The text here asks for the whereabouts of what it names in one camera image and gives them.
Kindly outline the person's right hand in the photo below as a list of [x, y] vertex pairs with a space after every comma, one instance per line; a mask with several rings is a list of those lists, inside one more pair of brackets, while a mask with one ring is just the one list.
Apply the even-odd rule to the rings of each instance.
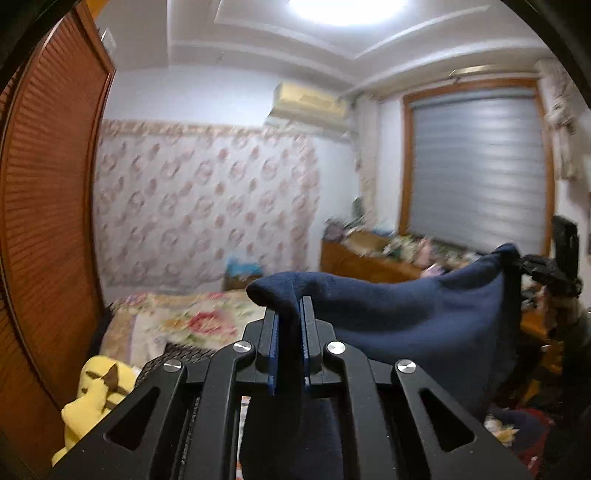
[[579, 325], [586, 319], [586, 309], [578, 297], [547, 294], [545, 326], [548, 330]]

